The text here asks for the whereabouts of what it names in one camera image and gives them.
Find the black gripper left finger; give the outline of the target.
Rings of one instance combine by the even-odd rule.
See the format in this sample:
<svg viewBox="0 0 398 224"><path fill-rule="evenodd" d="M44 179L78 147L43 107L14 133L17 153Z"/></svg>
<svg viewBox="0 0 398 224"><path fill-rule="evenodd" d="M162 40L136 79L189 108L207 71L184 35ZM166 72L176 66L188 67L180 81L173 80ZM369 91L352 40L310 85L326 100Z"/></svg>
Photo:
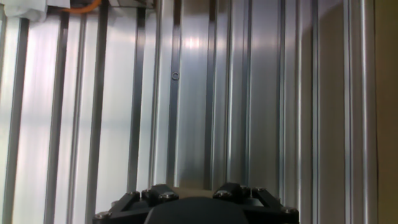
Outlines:
<svg viewBox="0 0 398 224"><path fill-rule="evenodd" d="M141 192L141 198L147 203L165 203L179 199L179 194L168 185L157 184Z"/></svg>

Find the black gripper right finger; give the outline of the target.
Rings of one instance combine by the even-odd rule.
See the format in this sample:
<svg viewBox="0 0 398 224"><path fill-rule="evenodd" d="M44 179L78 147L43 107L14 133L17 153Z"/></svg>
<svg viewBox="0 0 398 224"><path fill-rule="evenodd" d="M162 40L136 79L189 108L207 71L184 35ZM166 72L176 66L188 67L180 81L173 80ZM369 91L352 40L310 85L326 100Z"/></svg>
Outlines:
<svg viewBox="0 0 398 224"><path fill-rule="evenodd" d="M214 192L213 198L229 202L243 202L249 198L249 187L227 182Z"/></svg>

